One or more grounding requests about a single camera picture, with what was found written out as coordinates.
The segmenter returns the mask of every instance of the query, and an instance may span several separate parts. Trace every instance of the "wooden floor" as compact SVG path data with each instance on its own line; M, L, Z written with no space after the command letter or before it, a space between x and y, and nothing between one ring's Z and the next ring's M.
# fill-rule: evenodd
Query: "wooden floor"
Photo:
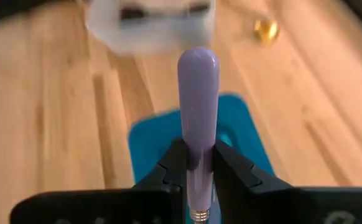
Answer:
M362 185L360 23L336 1L246 2L217 2L221 91L244 98L279 177ZM274 45L249 9L279 19ZM117 57L84 19L63 2L0 22L0 223L37 192L132 186L131 125L178 106L184 49Z

